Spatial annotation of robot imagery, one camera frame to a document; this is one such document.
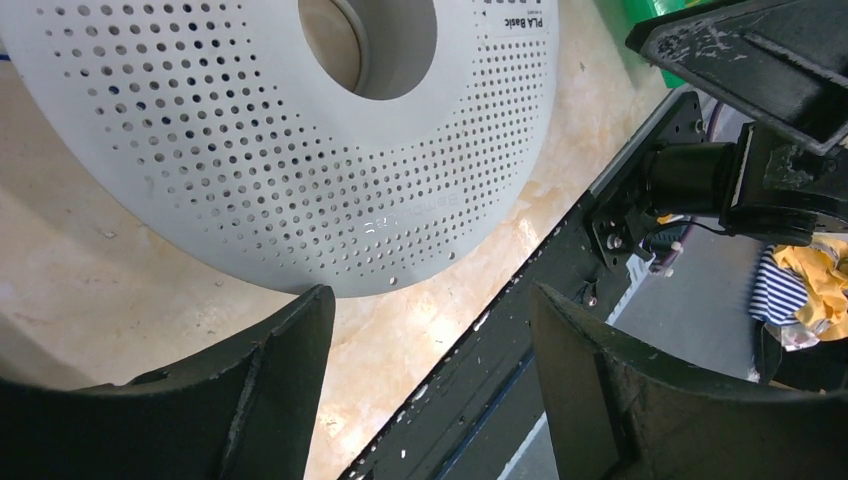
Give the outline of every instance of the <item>blue and white striped cloth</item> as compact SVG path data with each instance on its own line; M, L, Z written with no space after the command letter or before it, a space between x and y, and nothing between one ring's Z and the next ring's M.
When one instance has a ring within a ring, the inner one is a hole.
M761 322L785 327L798 323L795 312L807 303L807 289L800 275L777 266L774 248L769 245L763 251L749 313Z

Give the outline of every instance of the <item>yellow cloth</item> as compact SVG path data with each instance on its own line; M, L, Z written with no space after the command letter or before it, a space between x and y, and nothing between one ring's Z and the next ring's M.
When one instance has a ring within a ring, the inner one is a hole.
M807 304L795 317L821 340L848 337L848 243L826 236L815 236L809 247L779 246L774 260L781 268L791 268L804 278Z

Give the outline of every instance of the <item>black cylinder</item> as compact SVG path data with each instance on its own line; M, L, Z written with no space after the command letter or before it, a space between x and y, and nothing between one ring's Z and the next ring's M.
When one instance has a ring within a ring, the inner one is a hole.
M733 143L673 145L651 154L645 171L651 213L719 216L734 147Z

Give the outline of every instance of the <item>beige tabletop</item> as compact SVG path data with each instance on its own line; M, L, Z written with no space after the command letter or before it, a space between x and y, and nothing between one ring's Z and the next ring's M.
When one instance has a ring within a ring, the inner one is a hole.
M500 226L427 281L338 302L307 479L342 472L666 95L659 72L624 50L619 3L560 2L553 120ZM293 298L146 228L76 161L9 63L0 112L0 375L61 389L125 383Z

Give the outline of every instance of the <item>green object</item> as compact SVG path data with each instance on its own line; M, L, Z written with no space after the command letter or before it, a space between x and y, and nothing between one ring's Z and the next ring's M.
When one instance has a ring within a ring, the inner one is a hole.
M683 10L686 8L687 2L685 0L621 0L624 2L624 12L627 15L627 19L631 23L631 28L633 25L636 25L639 22L644 22L645 20L650 20L652 18L656 18L667 13L676 12L678 10ZM697 0L688 2L689 5L694 5L700 3ZM665 86L668 88L677 88L683 85L683 79L674 75L673 73L667 72L665 70L662 71L663 80L665 80Z

